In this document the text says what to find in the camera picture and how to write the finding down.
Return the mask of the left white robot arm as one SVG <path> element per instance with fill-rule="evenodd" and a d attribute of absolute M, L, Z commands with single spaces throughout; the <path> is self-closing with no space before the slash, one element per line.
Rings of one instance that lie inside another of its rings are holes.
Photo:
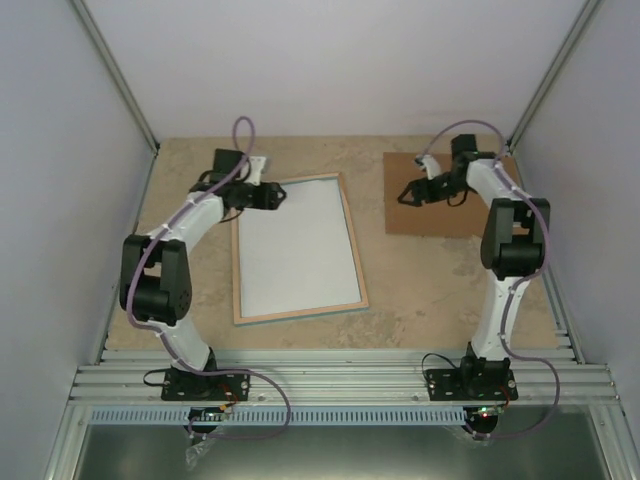
<path fill-rule="evenodd" d="M 247 209 L 274 211 L 287 194 L 262 179 L 269 160 L 239 150 L 218 149 L 213 166 L 190 188 L 167 221 L 123 243 L 119 302 L 130 324 L 154 333 L 171 364 L 160 383 L 164 401 L 223 401 L 248 397 L 249 373 L 222 370 L 198 333 L 189 311 L 193 288 L 189 256 L 214 226 Z"/>

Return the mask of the brown cardboard backing board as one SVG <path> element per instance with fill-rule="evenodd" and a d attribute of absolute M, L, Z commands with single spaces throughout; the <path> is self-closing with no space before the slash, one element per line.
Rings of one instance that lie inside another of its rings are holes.
<path fill-rule="evenodd" d="M 385 230 L 388 234 L 425 237 L 481 237 L 489 208 L 481 197 L 469 193 L 457 207 L 445 201 L 413 207 L 400 204 L 399 195 L 408 183 L 426 176 L 414 163 L 416 153 L 383 154 Z"/>

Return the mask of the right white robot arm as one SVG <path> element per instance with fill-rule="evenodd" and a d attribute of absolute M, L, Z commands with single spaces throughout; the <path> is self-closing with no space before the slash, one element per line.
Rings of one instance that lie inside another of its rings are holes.
<path fill-rule="evenodd" d="M 518 397 L 511 336 L 523 293 L 546 265 L 550 204 L 525 193 L 497 154 L 478 149 L 474 135 L 456 136 L 450 148 L 447 171 L 429 153 L 416 157 L 425 175 L 409 182 L 398 202 L 419 207 L 477 194 L 488 208 L 480 246 L 488 287 L 480 323 L 459 364 L 426 369 L 423 376 L 433 401 L 508 402 Z"/>

